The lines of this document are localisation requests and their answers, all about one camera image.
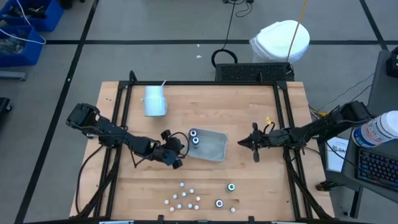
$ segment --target black metal frame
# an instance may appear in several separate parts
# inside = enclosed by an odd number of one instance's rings
[[[126,125],[133,86],[134,85],[161,85],[161,84],[162,84],[162,82],[151,82],[151,81],[139,82],[139,81],[137,81],[137,78],[134,75],[134,73],[130,72],[130,80],[129,81],[119,81],[118,92],[116,93],[115,106],[113,109],[113,115],[112,115],[111,121],[115,124],[117,122],[117,117],[118,117],[119,108],[120,108],[120,102],[122,100],[121,99],[122,93],[125,88],[127,89],[127,92],[126,92],[126,99],[124,102],[121,126]],[[282,105],[280,102],[279,89],[281,89],[284,94],[284,101],[285,101],[289,126],[294,127],[293,113],[292,113],[292,109],[290,106],[289,93],[288,93],[287,84],[285,81],[283,81],[283,82],[262,82],[262,83],[259,83],[259,82],[212,82],[212,81],[210,81],[210,82],[207,82],[207,81],[204,81],[204,82],[185,82],[185,81],[173,82],[173,81],[168,81],[166,83],[166,85],[232,85],[232,86],[233,85],[256,85],[256,86],[264,85],[264,86],[272,86],[273,91],[274,91],[275,105],[276,105],[280,128],[284,128],[285,123],[284,123]],[[106,174],[108,171],[108,166],[109,166],[110,159],[111,159],[111,151],[112,151],[112,149],[106,149],[103,167],[102,167],[102,171],[101,171],[101,179],[99,182],[100,184],[103,183],[104,178],[106,177]],[[295,156],[296,156],[295,161],[296,161],[296,165],[297,165],[298,174],[300,176],[301,181],[303,183],[305,183],[305,176],[304,176],[304,170],[303,170],[300,153],[296,153]],[[117,166],[119,166],[120,158],[121,158],[121,147],[116,149],[116,155],[114,158],[114,162],[117,163]],[[306,218],[301,217],[299,200],[297,198],[296,184],[293,181],[293,179],[291,178],[291,176],[289,175],[289,173],[288,173],[288,177],[289,177],[292,206],[293,206],[294,217],[295,217],[296,221],[300,221],[300,222],[304,222],[304,223],[339,223],[339,224],[354,223],[354,222],[344,222],[344,221],[334,221],[334,220],[330,221],[330,220],[313,219],[311,206],[304,196],[303,196],[303,201],[304,201],[305,213],[306,213],[307,217]],[[114,200],[114,194],[116,191],[116,182],[117,182],[117,175],[110,183],[109,197],[108,197],[108,201],[106,204],[105,216],[103,216],[103,217],[100,216],[100,210],[101,210],[101,206],[102,206],[102,203],[101,203],[102,198],[101,198],[95,206],[95,209],[93,212],[93,217],[73,218],[73,219],[69,219],[69,220],[53,220],[53,221],[46,221],[46,222],[36,222],[36,224],[38,224],[38,223],[43,223],[43,224],[46,224],[46,223],[47,224],[84,223],[84,224],[87,224],[87,223],[98,223],[98,222],[111,221],[113,200]],[[161,224],[163,224],[163,223],[178,223],[178,222],[181,222],[181,221],[164,221],[163,215],[159,215],[158,220],[134,220],[134,223],[161,223]],[[199,221],[183,221],[183,222],[184,223],[199,223]],[[241,222],[237,222],[237,221],[217,221],[217,222],[208,221],[208,222],[214,223],[214,224],[217,224],[217,223],[220,223],[220,224],[221,223],[242,223],[242,224],[243,223],[245,223],[245,224],[247,224],[247,223],[250,223],[250,224],[252,224],[252,223],[253,224],[254,223],[271,223],[271,222],[255,221],[254,217],[248,217],[248,221],[241,221]]]

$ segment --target white bottle with blue label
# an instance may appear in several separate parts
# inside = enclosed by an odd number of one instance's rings
[[[351,137],[355,144],[366,148],[398,139],[398,111],[384,113],[357,127]]]

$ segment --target blue storage bin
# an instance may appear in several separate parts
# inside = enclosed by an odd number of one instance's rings
[[[25,5],[29,2],[34,2],[35,4],[42,4],[43,6],[48,6],[45,11],[46,18],[38,19],[38,18],[27,18],[30,24],[35,27],[36,31],[53,31],[63,13],[63,9],[59,5],[57,0],[19,0],[20,4],[24,8]],[[11,6],[19,7],[18,2],[16,0],[8,0],[6,5],[0,11],[0,21],[4,20],[7,24],[11,26],[23,26],[28,25],[26,23],[25,18],[23,17],[10,17],[4,16],[9,12],[9,8]]]
[[[34,40],[37,42],[43,42],[43,39],[35,31],[32,26],[15,26],[15,27],[1,27],[4,32],[8,34],[17,33],[16,30],[20,29],[29,34],[28,40]],[[6,34],[0,32],[0,39],[8,38]],[[19,54],[1,55],[0,54],[0,67],[8,66],[24,66],[24,65],[35,65],[39,59],[43,45],[26,42],[25,47]]]

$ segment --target metal table leg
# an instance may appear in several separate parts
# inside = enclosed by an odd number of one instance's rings
[[[358,191],[355,191],[353,204],[351,206],[351,211],[349,213],[346,213],[346,215],[349,215],[351,218],[358,218],[359,208],[361,206],[361,200],[362,200],[362,192],[363,192],[362,186],[359,187]]]

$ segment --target clear plastic container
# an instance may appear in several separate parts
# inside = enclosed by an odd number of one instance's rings
[[[199,138],[199,144],[189,148],[188,156],[216,162],[225,159],[228,142],[228,136],[225,133],[198,128],[191,129],[190,132],[193,130],[197,132],[196,137]]]

